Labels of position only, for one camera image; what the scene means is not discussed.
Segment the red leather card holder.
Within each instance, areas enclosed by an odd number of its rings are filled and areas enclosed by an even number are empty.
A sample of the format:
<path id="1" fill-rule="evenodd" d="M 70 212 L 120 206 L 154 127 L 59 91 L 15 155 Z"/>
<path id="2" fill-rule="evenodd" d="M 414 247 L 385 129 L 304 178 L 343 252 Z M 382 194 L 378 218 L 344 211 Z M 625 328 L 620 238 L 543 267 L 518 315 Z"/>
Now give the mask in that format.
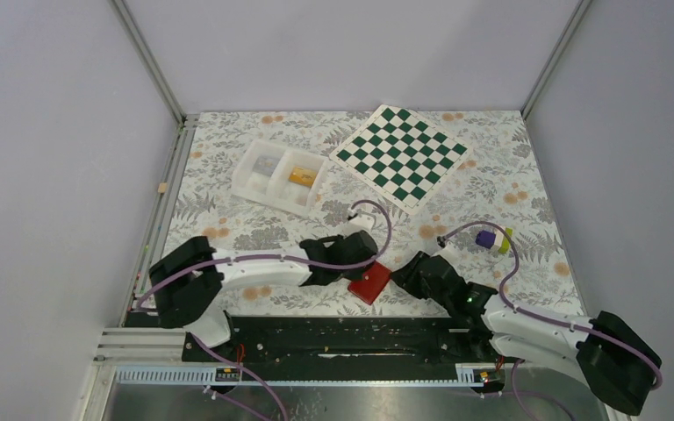
<path id="1" fill-rule="evenodd" d="M 348 291 L 363 303 L 372 305 L 380 296 L 391 276 L 391 271 L 379 262 L 366 270 L 361 278 L 348 285 Z"/>

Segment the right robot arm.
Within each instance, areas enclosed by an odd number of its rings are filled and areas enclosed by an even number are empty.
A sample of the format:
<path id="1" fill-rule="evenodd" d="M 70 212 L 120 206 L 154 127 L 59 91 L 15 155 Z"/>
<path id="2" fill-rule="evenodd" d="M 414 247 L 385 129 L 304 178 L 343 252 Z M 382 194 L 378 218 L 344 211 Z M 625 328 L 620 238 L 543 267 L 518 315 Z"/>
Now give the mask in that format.
<path id="1" fill-rule="evenodd" d="M 481 361 L 496 355 L 525 360 L 582 382 L 602 403 L 641 414 L 662 361 L 619 316 L 566 315 L 507 305 L 494 288 L 465 281 L 441 255 L 419 252 L 390 278 L 429 299 L 472 333 L 468 348 Z"/>

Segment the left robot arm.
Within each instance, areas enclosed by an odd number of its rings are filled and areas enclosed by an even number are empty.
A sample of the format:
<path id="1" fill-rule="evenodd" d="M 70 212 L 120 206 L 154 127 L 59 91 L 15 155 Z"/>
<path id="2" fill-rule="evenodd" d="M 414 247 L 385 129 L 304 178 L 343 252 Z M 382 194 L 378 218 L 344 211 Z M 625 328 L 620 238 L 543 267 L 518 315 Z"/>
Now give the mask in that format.
<path id="1" fill-rule="evenodd" d="M 154 300 L 164 329 L 183 329 L 203 343 L 215 360 L 234 355 L 237 338 L 216 296 L 232 289 L 270 285 L 327 286 L 340 279 L 358 280 L 381 250 L 364 230 L 349 235 L 307 239 L 297 246 L 242 254 L 218 251 L 206 237 L 189 239 L 149 273 L 150 290 L 138 301 Z"/>

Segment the orange card box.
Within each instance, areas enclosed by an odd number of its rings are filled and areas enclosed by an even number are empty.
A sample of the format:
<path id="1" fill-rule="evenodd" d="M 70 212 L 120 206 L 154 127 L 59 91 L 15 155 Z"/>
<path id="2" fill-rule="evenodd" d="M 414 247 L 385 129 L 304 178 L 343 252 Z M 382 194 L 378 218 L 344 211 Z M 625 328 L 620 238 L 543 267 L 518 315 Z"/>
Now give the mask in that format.
<path id="1" fill-rule="evenodd" d="M 314 170 L 311 168 L 294 167 L 290 172 L 288 181 L 310 189 L 315 183 L 318 174 L 319 174 L 318 170 Z"/>

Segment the purple white green block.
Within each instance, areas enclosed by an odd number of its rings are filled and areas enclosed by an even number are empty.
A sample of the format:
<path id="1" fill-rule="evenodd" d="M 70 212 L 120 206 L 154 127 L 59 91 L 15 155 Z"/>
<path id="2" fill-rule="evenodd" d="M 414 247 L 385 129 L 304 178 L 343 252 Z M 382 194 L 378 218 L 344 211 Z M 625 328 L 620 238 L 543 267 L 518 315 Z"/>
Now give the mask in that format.
<path id="1" fill-rule="evenodd" d="M 513 236 L 513 229 L 505 227 L 504 231 L 505 234 L 498 230 L 482 230 L 475 237 L 475 243 L 492 252 L 507 254 L 512 248 L 510 238 Z"/>

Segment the green white chessboard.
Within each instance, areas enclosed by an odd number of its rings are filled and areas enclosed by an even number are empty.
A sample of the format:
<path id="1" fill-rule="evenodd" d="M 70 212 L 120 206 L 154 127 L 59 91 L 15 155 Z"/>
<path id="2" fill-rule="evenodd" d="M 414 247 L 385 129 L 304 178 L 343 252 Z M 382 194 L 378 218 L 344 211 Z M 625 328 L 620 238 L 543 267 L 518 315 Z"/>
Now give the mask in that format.
<path id="1" fill-rule="evenodd" d="M 416 111 L 381 105 L 329 158 L 415 215 L 470 155 L 469 146 Z"/>

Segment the white plastic divided tray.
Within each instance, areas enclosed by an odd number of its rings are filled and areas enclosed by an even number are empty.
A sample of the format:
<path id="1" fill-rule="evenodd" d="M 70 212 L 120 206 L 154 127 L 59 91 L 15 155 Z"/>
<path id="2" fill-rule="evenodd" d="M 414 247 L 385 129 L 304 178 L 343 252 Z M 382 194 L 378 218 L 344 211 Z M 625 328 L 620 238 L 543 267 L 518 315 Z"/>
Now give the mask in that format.
<path id="1" fill-rule="evenodd" d="M 255 160 L 261 155 L 280 158 L 271 177 L 253 171 Z M 294 167 L 319 171 L 310 189 L 288 181 Z M 317 201 L 317 195 L 326 180 L 328 169 L 329 160 L 325 156 L 273 142 L 254 140 L 233 170 L 231 193 L 304 218 Z"/>

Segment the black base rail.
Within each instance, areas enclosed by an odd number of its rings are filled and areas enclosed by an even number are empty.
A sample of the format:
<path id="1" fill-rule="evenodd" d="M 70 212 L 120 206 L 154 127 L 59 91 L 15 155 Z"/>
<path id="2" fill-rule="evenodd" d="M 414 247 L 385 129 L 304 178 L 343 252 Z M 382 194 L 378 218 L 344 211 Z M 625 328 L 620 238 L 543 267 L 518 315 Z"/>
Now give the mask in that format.
<path id="1" fill-rule="evenodd" d="M 509 367 L 491 335 L 451 318 L 243 317 L 215 353 L 266 381 L 445 381 L 455 367 Z"/>

